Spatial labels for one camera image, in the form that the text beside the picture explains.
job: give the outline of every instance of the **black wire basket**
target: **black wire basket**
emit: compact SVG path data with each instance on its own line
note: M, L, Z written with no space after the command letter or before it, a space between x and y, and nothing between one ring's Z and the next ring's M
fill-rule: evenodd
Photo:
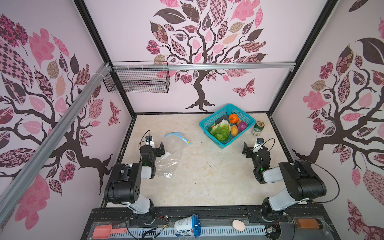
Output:
M168 63L166 61L127 61L127 63L137 62L146 64L113 68L113 71L104 78L108 92L168 93L170 83Z

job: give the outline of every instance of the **teal plastic basket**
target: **teal plastic basket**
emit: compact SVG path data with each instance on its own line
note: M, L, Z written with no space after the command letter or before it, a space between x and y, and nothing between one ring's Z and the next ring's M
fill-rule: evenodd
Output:
M247 128L240 132L236 137L232 137L232 135L229 135L228 141L222 141L220 142L216 138L214 138L209 132L208 129L211 128L211 126L215 123L217 119L224 115L231 115L231 114L237 114L239 116L239 120L244 121L247 123ZM250 127L253 127L256 123L256 120L251 117L248 113L244 112L240 108L236 107L235 105L228 104L222 109L218 110L217 112L213 113L203 121L199 123L199 126L203 129L204 133L221 149L227 147L229 144L231 144L234 140L236 140L241 134L243 134L245 131L247 131Z

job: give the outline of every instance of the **beverage can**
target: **beverage can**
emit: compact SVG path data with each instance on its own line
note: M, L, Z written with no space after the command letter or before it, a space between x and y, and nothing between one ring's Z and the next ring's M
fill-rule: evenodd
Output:
M252 130L252 135L255 137L260 136L261 131L264 129L264 123L262 121L258 121L254 126Z

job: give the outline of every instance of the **wallpaper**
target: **wallpaper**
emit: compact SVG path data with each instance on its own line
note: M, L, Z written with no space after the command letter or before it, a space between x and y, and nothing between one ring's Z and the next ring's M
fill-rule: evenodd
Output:
M383 7L340 3L274 114L295 159L340 183L325 207L341 239L384 239ZM332 199L336 183L315 170L328 189L320 201Z
M151 4L147 1L87 4L111 59L152 61L131 63L139 65L153 61L155 64L294 61L324 3L156 0ZM111 8L116 11L115 5L128 12L118 10L106 19ZM298 16L288 14L290 11L297 11ZM286 17L292 21L289 32L282 22ZM285 34L289 37L283 40L281 36ZM128 93L128 97L136 112L206 112L228 103L245 111L267 111L288 71L170 71L168 94ZM157 77L165 74L166 71L160 71ZM147 104L141 101L143 98L153 101Z
M41 0L24 10L18 4L0 13L1 193L102 64L71 1ZM128 121L120 96L100 84L1 226L1 238L79 238L101 201Z

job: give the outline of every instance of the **ziplock bag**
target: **ziplock bag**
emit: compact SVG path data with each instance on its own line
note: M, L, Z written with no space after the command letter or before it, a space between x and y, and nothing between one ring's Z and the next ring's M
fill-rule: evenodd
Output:
M180 132L164 135L162 142L166 153L156 158L156 175L170 178L180 162L183 149L191 143Z

